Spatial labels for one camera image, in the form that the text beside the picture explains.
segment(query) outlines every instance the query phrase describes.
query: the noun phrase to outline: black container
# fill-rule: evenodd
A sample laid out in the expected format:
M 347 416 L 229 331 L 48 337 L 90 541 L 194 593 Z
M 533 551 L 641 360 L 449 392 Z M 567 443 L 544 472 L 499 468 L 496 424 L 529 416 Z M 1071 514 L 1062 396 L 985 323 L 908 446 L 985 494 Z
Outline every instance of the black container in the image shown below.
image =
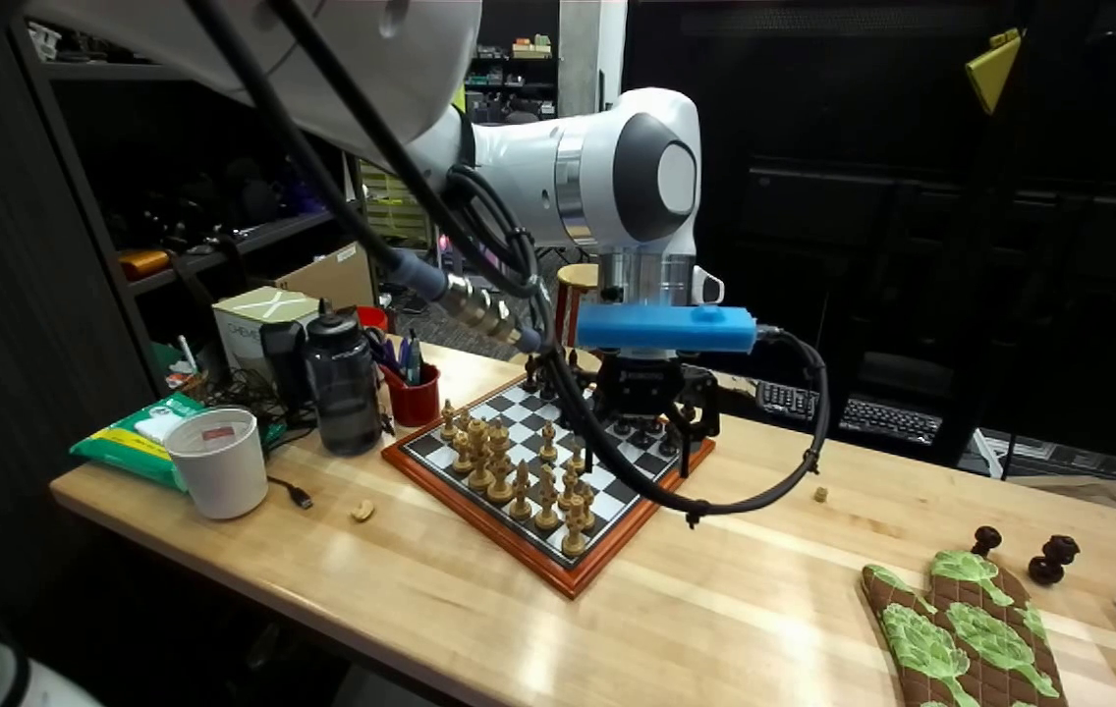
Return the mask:
M 371 337 L 348 314 L 324 314 L 305 335 L 305 382 L 324 443 L 337 454 L 360 454 L 382 434 Z

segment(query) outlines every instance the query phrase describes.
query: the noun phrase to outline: wooden tabletop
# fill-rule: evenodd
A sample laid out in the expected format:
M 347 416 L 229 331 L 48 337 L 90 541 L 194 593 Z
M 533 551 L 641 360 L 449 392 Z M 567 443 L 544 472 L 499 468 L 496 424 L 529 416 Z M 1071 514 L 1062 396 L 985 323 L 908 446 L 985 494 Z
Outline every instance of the wooden tabletop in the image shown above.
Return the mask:
M 515 366 L 427 344 L 452 404 Z M 799 432 L 723 420 L 686 494 L 736 497 L 783 473 Z M 1028 585 L 1071 703 L 1116 707 L 1116 511 L 985 483 L 850 443 L 786 502 L 686 530 L 660 511 L 567 599 L 478 538 L 379 452 L 337 460 L 320 434 L 282 446 L 282 492 L 237 522 L 204 522 L 162 488 L 73 468 L 55 497 L 221 585 L 472 703 L 895 703 L 891 665 L 855 598 L 867 560 L 921 573 L 937 551 L 1002 530 L 1019 576 L 1049 535 L 1082 559 L 1058 590 Z

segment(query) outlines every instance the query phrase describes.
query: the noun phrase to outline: cup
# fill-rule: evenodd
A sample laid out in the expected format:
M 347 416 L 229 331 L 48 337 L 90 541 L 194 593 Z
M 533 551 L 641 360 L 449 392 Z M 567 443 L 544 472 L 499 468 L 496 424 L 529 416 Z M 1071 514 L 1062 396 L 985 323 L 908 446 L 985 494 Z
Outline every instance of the cup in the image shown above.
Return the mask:
M 249 409 L 210 409 L 165 434 L 195 514 L 240 517 L 267 497 L 261 424 Z
M 394 420 L 406 426 L 426 426 L 441 416 L 441 370 L 426 366 L 419 382 L 406 382 L 394 366 L 385 370 L 389 401 L 394 401 Z

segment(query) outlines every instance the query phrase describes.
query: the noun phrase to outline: black chess piece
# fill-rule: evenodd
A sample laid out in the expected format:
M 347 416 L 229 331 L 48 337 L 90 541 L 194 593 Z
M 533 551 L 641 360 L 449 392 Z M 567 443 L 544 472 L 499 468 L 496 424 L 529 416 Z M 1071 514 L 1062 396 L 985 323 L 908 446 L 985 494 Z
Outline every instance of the black chess piece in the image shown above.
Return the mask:
M 984 559 L 985 559 L 999 541 L 1002 541 L 999 524 L 980 524 L 972 553 L 984 553 Z
M 1082 547 L 1070 535 L 1054 535 L 1049 541 L 1040 541 L 1040 553 L 1028 560 L 1028 579 L 1058 585 L 1075 553 Z

